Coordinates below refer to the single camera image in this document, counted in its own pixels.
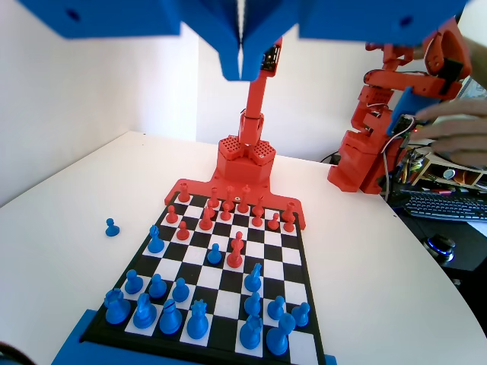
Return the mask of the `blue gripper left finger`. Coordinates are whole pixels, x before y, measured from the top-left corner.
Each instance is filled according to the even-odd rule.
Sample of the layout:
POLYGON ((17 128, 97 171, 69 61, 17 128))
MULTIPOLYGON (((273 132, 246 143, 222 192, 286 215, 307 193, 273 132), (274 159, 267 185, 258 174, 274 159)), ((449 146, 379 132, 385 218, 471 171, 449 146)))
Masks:
POLYGON ((223 76, 239 81, 237 1, 181 1, 181 18, 218 53, 223 76))

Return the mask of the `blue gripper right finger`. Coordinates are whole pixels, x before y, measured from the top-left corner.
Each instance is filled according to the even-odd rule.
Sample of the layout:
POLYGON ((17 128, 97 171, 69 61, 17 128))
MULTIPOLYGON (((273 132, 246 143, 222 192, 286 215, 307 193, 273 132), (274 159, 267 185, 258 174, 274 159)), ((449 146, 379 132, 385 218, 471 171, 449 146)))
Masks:
POLYGON ((258 78, 263 54, 298 22, 298 0, 248 0, 243 12, 242 80, 258 78))

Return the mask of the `person's hand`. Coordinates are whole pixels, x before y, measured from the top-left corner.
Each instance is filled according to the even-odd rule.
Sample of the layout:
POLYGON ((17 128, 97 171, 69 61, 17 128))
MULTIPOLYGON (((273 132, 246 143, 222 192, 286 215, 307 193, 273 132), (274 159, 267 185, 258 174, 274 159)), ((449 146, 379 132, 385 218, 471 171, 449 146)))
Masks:
POLYGON ((457 99, 440 103, 416 114, 419 120, 442 117, 413 133, 412 140, 431 139, 431 149, 448 153, 457 164, 469 167, 486 166, 486 100, 457 99))

